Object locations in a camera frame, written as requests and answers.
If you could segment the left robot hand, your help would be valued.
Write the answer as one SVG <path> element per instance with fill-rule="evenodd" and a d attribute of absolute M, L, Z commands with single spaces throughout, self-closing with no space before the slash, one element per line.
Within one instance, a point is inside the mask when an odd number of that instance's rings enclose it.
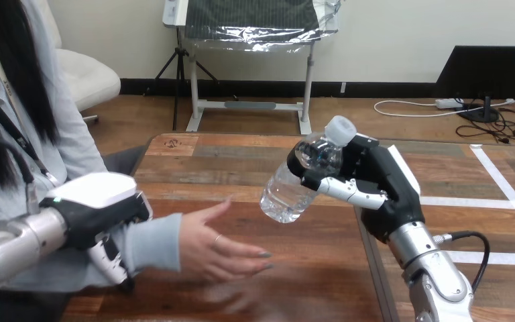
<path fill-rule="evenodd" d="M 117 172 L 87 174 L 50 190 L 40 207 L 54 209 L 62 216 L 65 248 L 86 251 L 100 273 L 123 292 L 134 289 L 134 278 L 109 233 L 113 227 L 153 217 L 134 178 Z"/>

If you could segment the person's hand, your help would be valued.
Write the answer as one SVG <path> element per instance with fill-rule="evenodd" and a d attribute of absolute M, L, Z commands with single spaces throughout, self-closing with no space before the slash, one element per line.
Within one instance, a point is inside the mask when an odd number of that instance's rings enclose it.
<path fill-rule="evenodd" d="M 212 207 L 184 214 L 179 230 L 180 271 L 211 282 L 250 278 L 269 270 L 271 253 L 218 233 L 208 223 L 231 206 L 228 198 Z"/>

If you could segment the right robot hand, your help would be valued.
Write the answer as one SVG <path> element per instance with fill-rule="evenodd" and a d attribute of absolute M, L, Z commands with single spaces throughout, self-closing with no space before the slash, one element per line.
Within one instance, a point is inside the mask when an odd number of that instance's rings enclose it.
<path fill-rule="evenodd" d="M 361 220 L 379 242 L 386 244 L 401 226 L 424 223 L 420 193 L 392 155 L 391 147 L 363 134 L 357 134 L 341 148 L 343 164 L 334 174 L 323 174 L 298 159 L 298 142 L 288 154 L 290 173 L 308 191 L 345 201 L 366 210 Z"/>

